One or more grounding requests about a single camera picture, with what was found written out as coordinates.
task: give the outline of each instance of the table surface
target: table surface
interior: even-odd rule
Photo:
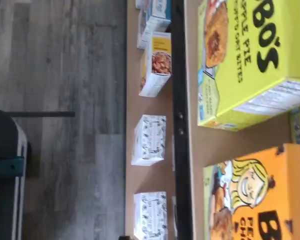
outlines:
[[[203,167],[289,143],[287,114],[241,130],[229,132],[197,125],[198,91],[198,7],[202,0],[184,0],[187,103],[193,236],[204,239]]]
[[[134,194],[167,193],[168,239],[174,239],[172,196],[175,175],[172,170],[173,95],[170,79],[156,98],[139,96],[140,61],[143,51],[137,49],[138,13],[135,0],[127,1],[127,86],[126,86],[126,189],[125,234],[134,235]],[[134,129],[142,114],[164,115],[167,118],[164,160],[152,166],[132,166]]]

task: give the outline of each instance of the wooden floor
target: wooden floor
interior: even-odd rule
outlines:
[[[0,109],[32,146],[24,240],[124,234],[125,0],[0,0]]]

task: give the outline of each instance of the orange cereal box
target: orange cereal box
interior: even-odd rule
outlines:
[[[300,240],[300,145],[203,169],[205,240]]]

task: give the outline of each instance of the white patterned box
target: white patterned box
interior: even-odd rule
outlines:
[[[132,165],[151,166],[165,158],[166,116],[142,115],[134,129]]]
[[[139,240],[167,240],[167,195],[165,191],[134,195],[134,236]]]

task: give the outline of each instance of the small white box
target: small white box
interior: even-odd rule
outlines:
[[[138,17],[137,47],[145,49],[153,32],[165,32],[171,23],[170,0],[148,0]]]
[[[135,8],[144,9],[146,0],[135,0]]]
[[[142,115],[134,129],[132,165],[151,166],[165,158],[166,116]]]
[[[165,191],[134,195],[134,236],[139,240],[167,240],[167,194]]]

